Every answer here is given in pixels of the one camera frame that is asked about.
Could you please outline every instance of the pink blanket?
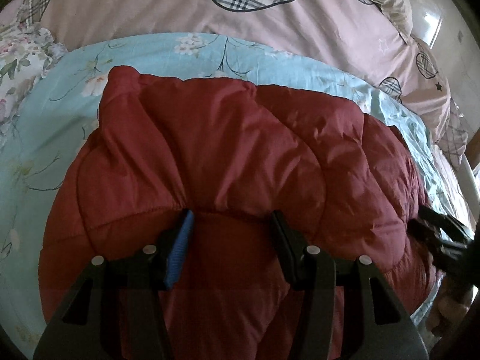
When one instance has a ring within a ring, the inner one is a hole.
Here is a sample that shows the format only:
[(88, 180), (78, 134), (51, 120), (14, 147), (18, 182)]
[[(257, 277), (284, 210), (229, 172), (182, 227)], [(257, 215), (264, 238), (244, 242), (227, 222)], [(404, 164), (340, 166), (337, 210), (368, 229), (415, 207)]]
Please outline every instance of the pink blanket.
[(428, 47), (369, 0), (51, 0), (41, 20), (72, 50), (151, 32), (212, 32), (318, 59), (381, 88), (420, 115), (433, 141), (450, 89)]

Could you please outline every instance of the bed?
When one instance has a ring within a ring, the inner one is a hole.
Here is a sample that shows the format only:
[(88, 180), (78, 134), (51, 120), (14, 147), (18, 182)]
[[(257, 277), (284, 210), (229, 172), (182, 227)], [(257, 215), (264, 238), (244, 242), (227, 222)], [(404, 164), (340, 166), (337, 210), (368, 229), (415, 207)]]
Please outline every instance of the bed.
[[(230, 0), (191, 1), (13, 0), (2, 12), (17, 13), (19, 32), (39, 22), (33, 36), (49, 61), (9, 108), (0, 152), (6, 191), (0, 198), (0, 325), (28, 358), (45, 328), (38, 288), (45, 222), (69, 165), (98, 128), (98, 103), (114, 66), (350, 99), (398, 128), (432, 207), (475, 227), (477, 207), (469, 209), (452, 159), (433, 145), (452, 119), (448, 81), (428, 47), (393, 25), (373, 0), (245, 0), (242, 8), (227, 5)], [(436, 293), (434, 281), (412, 314), (416, 323)]]

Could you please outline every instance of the light blue floral sheet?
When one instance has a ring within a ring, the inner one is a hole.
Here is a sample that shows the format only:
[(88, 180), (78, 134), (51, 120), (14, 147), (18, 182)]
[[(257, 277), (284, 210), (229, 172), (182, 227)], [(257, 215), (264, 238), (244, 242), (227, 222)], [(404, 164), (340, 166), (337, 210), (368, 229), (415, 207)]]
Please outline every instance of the light blue floral sheet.
[(422, 120), (382, 91), (310, 58), (212, 34), (153, 34), (75, 50), (25, 99), (0, 151), (0, 323), (29, 358), (45, 328), (38, 257), (45, 222), (65, 172), (98, 126), (100, 96), (113, 66), (186, 80), (231, 77), (346, 97), (397, 126), (433, 208), (452, 212)]

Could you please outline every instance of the finger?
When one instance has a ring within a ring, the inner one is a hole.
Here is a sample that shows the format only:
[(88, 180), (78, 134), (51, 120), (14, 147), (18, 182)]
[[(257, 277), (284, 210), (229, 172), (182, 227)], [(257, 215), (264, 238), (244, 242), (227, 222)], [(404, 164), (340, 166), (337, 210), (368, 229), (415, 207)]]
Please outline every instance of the finger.
[(430, 314), (425, 322), (425, 327), (431, 332), (440, 323), (440, 312), (436, 307), (432, 307)]
[(467, 315), (469, 308), (463, 304), (457, 303), (452, 298), (444, 297), (438, 302), (438, 311), (451, 323), (460, 323)]

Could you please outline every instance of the star print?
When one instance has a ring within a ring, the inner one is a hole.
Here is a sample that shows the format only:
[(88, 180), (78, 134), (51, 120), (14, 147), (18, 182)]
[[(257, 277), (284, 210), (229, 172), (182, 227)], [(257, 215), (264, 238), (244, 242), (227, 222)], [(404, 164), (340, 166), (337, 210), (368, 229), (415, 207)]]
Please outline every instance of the star print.
[(378, 50), (381, 51), (383, 55), (385, 55), (386, 51), (388, 50), (387, 41), (385, 39), (379, 39), (378, 43), (380, 44)]

